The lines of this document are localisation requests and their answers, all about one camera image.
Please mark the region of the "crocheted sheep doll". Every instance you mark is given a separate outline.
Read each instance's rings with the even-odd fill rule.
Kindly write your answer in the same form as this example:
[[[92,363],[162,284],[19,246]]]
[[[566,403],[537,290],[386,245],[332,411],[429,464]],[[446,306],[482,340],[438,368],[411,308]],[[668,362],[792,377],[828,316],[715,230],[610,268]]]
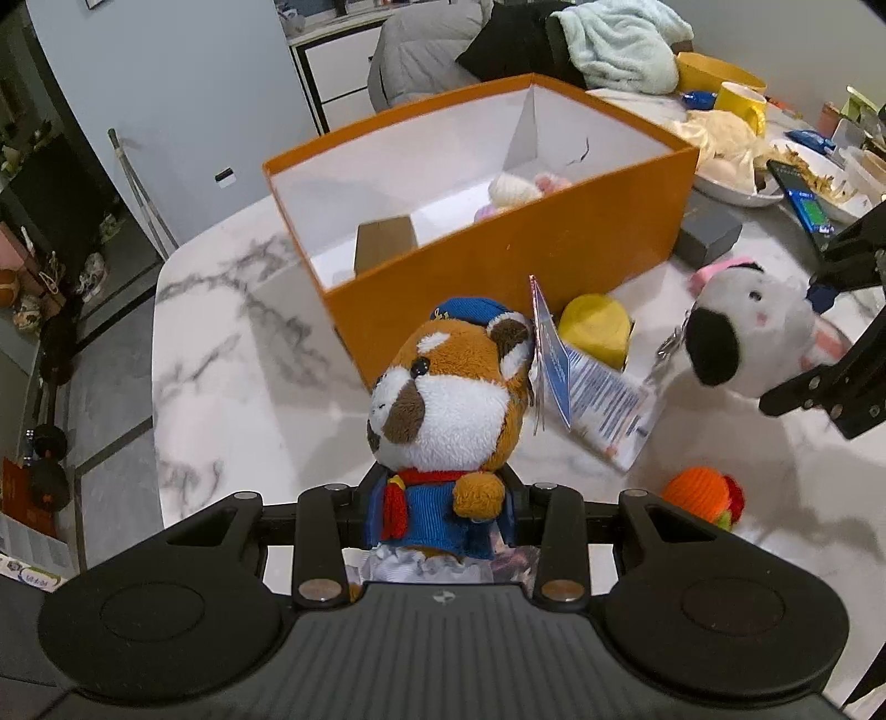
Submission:
[[[548,197],[551,193],[571,188],[572,183],[565,177],[552,172],[540,172],[533,180],[503,172],[491,180],[488,186],[488,203],[475,213],[476,222],[494,218],[500,213],[509,212],[513,208],[523,207]]]

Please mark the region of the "pink wallet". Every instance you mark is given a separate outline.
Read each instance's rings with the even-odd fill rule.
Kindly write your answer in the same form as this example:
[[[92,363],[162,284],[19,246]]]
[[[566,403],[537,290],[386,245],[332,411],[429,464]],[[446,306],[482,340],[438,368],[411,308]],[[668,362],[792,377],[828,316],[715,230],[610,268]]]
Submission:
[[[763,267],[756,263],[748,256],[739,256],[739,258],[730,258],[730,260],[722,260],[717,263],[705,265],[692,273],[688,280],[688,290],[692,296],[697,297],[704,287],[710,282],[712,277],[719,275],[721,271],[728,269],[751,269],[761,271]]]

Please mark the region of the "white cream tube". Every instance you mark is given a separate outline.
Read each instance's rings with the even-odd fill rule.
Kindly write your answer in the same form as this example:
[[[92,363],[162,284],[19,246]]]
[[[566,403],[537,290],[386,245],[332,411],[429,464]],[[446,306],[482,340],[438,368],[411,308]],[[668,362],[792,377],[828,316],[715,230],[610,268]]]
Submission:
[[[629,471],[661,417],[650,385],[566,347],[571,434],[619,471]]]

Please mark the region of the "white dog plush keychain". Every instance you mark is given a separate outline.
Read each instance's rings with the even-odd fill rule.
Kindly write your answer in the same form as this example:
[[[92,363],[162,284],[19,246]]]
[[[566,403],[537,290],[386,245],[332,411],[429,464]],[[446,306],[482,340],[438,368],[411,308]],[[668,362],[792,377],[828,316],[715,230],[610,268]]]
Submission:
[[[664,379],[679,349],[700,384],[758,399],[817,366],[832,366],[852,341],[818,315],[805,294],[767,271],[728,269],[694,297],[662,342],[646,381]]]

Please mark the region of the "orange storage box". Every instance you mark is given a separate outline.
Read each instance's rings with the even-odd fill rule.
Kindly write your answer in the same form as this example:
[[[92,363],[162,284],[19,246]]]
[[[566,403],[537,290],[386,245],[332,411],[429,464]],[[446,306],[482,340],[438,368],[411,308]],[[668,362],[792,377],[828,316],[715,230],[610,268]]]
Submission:
[[[270,159],[279,213],[365,383],[442,301],[529,312],[663,263],[696,147],[546,76],[449,91]]]

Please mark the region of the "grey quilted jacket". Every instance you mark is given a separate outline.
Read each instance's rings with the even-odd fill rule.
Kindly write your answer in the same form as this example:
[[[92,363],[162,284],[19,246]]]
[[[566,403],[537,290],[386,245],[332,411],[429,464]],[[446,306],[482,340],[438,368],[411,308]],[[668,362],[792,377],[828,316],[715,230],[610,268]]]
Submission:
[[[392,13],[380,27],[369,66],[375,112],[479,83],[458,57],[491,19],[491,2],[420,3]]]

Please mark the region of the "yellow bowl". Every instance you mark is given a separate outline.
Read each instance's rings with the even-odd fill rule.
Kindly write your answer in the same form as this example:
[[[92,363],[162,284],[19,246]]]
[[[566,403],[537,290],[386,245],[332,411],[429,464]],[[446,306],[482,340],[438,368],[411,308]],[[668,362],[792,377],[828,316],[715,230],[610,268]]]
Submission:
[[[767,85],[761,78],[728,61],[683,51],[676,55],[676,64],[679,70],[679,84],[677,84],[679,93],[686,91],[717,93],[722,83],[738,83],[762,95],[766,93]]]

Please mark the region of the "gold rectangular gift box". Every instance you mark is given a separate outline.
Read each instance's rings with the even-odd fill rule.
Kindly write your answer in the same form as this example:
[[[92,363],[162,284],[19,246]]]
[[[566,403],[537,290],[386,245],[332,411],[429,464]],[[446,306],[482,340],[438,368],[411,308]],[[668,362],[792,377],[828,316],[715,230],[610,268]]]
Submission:
[[[418,237],[410,216],[395,216],[365,222],[357,227],[353,270],[356,276],[365,275],[418,247]]]

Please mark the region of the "black garment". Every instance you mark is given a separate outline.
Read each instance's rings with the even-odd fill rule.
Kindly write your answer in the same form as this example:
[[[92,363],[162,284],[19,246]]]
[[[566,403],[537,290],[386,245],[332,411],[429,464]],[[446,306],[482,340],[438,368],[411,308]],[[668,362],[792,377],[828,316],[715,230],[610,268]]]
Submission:
[[[555,16],[566,8],[569,3],[565,2],[496,3],[490,19],[456,63],[479,81],[535,74],[586,90]]]

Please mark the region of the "anime art card pack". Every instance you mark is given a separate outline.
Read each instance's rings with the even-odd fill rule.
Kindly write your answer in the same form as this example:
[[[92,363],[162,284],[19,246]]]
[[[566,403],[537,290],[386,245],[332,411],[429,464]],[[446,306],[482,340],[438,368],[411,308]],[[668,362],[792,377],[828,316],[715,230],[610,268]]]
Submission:
[[[527,595],[533,593],[538,573],[539,549],[534,546],[500,546],[491,559],[491,573],[496,584],[519,585]]]

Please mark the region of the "orange crochet ball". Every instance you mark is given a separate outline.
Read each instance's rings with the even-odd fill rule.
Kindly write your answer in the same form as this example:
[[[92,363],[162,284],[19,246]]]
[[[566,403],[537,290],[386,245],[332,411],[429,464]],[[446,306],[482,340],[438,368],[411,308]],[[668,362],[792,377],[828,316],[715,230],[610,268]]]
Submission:
[[[662,498],[703,521],[732,531],[745,510],[745,494],[733,477],[692,466],[667,483]]]

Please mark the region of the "grey small box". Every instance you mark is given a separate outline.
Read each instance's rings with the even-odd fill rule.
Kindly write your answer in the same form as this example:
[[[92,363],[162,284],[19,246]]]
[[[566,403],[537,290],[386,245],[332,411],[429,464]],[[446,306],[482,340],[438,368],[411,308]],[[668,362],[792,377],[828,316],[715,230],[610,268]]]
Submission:
[[[742,222],[718,207],[696,205],[683,215],[673,255],[691,269],[712,264],[739,240]]]

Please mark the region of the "light blue fleece blanket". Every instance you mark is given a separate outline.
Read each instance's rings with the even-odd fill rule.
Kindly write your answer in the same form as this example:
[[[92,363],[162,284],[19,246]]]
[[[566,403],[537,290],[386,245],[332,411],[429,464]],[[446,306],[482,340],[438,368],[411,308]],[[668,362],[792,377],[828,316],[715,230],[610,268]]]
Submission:
[[[553,17],[587,89],[670,95],[679,84],[674,47],[694,40],[692,25],[656,0],[570,4]]]

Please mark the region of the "white plate with buns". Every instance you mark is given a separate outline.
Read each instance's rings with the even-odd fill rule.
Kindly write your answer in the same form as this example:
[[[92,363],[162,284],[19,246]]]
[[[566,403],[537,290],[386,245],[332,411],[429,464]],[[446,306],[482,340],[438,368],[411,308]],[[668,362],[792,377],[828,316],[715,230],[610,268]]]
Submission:
[[[772,146],[728,111],[688,111],[665,129],[698,150],[694,188],[722,203],[761,208],[781,203],[784,192],[766,169]]]

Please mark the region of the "white drawer cabinet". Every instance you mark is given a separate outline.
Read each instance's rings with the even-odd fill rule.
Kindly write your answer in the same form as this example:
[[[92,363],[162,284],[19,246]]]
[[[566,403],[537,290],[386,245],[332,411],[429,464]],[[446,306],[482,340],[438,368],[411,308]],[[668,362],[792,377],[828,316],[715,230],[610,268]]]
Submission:
[[[375,9],[328,19],[289,40],[318,135],[373,116],[369,70],[380,28],[392,13]]]

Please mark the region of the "yellow tape measure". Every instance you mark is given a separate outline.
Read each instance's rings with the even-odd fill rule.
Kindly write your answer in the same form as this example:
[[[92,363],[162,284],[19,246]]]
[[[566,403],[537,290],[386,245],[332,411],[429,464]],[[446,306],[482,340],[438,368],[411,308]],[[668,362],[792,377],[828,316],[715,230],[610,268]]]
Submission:
[[[576,297],[560,315],[560,339],[587,356],[623,371],[628,362],[633,321],[617,301],[602,294]]]

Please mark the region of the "red panda plush toy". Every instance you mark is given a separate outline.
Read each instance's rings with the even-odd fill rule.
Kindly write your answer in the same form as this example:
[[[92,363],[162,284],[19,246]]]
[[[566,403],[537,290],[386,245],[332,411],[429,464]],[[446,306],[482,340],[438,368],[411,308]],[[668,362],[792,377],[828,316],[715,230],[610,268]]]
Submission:
[[[532,323],[483,297],[455,297],[399,348],[371,392],[375,462],[389,470],[382,541],[347,568],[368,582],[488,584],[500,536],[496,471],[532,402]]]

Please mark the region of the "yellow mug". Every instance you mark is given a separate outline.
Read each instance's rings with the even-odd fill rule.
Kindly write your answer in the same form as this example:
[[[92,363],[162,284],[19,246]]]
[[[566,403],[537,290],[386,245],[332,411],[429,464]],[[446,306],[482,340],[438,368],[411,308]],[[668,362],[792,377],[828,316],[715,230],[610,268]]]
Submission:
[[[717,93],[715,110],[731,112],[733,116],[745,121],[755,135],[766,135],[767,100],[746,85],[724,81]]]

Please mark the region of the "white tray with fries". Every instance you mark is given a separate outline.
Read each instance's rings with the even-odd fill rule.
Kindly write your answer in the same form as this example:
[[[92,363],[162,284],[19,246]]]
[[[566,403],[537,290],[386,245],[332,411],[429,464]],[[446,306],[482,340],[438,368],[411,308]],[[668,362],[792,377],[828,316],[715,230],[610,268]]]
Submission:
[[[841,225],[850,225],[867,214],[873,204],[848,178],[847,172],[831,159],[790,140],[770,143],[772,157],[799,169],[826,216]]]

